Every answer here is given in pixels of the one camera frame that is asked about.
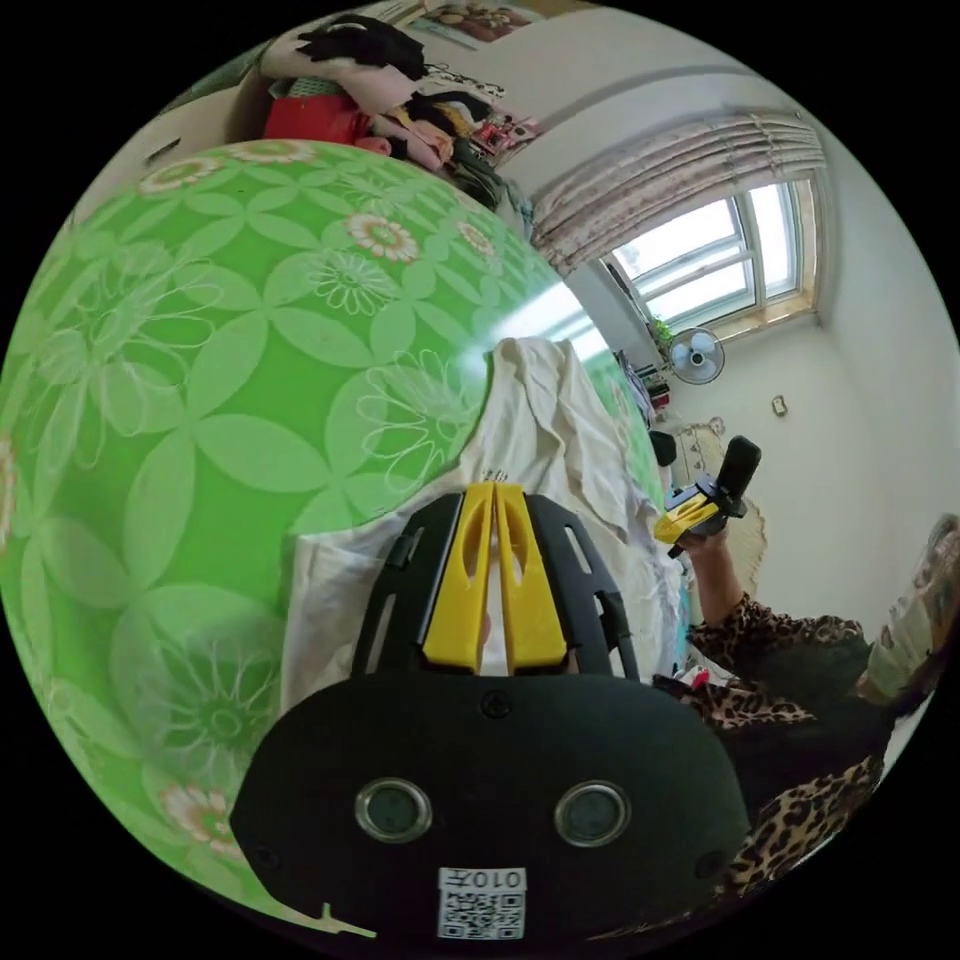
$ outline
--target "electric fan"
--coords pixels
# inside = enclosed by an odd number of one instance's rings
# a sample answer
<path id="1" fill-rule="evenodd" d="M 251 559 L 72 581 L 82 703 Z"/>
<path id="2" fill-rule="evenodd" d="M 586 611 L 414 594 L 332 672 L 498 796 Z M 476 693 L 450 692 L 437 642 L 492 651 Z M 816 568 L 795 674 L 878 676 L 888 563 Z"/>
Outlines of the electric fan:
<path id="1" fill-rule="evenodd" d="M 723 370 L 723 346 L 706 330 L 678 333 L 667 350 L 671 371 L 684 383 L 710 383 Z"/>

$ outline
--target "woman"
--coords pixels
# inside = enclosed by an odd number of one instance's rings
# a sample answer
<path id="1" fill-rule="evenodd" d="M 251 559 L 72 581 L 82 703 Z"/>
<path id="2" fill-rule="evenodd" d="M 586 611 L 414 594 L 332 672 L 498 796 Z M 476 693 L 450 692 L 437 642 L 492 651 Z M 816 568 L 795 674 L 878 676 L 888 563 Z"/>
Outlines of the woman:
<path id="1" fill-rule="evenodd" d="M 744 593 L 726 531 L 681 541 L 704 623 L 690 642 L 735 677 L 696 690 L 654 685 L 695 709 L 737 770 L 751 831 L 705 910 L 612 931 L 629 936 L 709 916 L 782 877 L 846 826 L 883 774 L 896 720 L 912 713 L 946 663 L 960 608 L 960 519 L 937 524 L 908 596 L 876 644 L 854 620 L 793 619 Z"/>

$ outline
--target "potted plant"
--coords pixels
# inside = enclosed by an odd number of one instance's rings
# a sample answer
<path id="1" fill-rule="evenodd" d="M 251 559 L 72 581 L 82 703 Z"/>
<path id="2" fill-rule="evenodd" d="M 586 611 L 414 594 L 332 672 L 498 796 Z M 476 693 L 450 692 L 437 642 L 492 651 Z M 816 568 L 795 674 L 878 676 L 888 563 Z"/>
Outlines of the potted plant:
<path id="1" fill-rule="evenodd" d="M 673 334 L 670 328 L 657 316 L 650 321 L 650 334 L 653 342 L 656 344 L 660 356 L 664 360 L 670 360 L 670 341 L 673 340 Z"/>

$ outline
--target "floral curtain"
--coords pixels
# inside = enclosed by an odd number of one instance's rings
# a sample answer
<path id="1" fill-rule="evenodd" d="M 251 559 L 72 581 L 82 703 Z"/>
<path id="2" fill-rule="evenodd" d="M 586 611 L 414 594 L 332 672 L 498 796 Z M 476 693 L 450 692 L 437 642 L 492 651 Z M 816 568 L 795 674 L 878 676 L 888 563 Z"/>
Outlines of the floral curtain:
<path id="1" fill-rule="evenodd" d="M 799 114 L 703 118 L 645 134 L 552 184 L 535 203 L 531 242 L 566 276 L 681 214 L 825 166 Z"/>

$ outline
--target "qr code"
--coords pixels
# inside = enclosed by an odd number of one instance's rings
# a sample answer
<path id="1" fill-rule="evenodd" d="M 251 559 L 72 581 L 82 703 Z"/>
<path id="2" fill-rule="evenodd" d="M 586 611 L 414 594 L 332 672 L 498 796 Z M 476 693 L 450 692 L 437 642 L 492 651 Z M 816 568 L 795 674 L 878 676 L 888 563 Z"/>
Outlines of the qr code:
<path id="1" fill-rule="evenodd" d="M 439 936 L 448 940 L 520 940 L 524 893 L 442 891 Z"/>

